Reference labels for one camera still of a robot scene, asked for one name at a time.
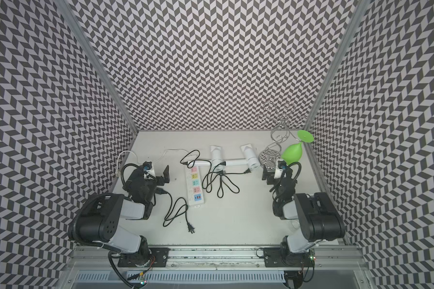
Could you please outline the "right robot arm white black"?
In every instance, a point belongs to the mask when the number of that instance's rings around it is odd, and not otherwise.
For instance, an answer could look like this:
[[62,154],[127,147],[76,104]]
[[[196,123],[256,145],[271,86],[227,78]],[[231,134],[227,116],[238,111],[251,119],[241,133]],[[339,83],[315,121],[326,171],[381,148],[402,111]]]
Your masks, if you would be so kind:
[[264,171],[262,180],[272,185],[272,212],[281,220],[298,222],[295,231],[283,237],[280,247],[264,248],[266,267],[313,267],[313,248],[323,241],[343,238],[346,227],[327,193],[297,193],[298,174],[288,171],[276,178]]

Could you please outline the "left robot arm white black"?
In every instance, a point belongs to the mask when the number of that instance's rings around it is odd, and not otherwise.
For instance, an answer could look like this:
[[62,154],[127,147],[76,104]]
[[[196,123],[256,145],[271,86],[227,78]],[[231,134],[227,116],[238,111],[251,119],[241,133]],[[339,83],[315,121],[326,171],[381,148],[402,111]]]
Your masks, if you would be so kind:
[[68,237],[83,246],[112,251],[121,268],[165,267],[169,248],[150,249],[146,237],[130,232],[119,222],[149,219],[159,187],[170,182],[169,167],[156,177],[148,174],[153,168],[151,162],[132,166],[135,170],[129,178],[121,179],[129,196],[104,193],[90,197],[70,224]]

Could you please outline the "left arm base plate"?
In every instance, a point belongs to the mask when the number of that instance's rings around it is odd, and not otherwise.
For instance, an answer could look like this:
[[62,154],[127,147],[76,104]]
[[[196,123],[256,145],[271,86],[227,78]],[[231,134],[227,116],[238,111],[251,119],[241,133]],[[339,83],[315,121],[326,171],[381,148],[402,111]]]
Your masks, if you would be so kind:
[[166,267],[169,252],[170,248],[155,247],[149,248],[145,252],[121,254],[117,265],[120,268]]

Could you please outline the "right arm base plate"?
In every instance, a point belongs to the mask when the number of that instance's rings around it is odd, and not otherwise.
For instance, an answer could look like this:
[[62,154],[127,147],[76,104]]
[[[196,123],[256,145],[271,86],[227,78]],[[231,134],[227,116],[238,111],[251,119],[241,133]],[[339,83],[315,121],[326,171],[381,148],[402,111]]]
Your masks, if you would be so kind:
[[307,253],[291,253],[289,250],[276,248],[262,248],[265,267],[281,268],[281,267],[313,267],[313,257]]

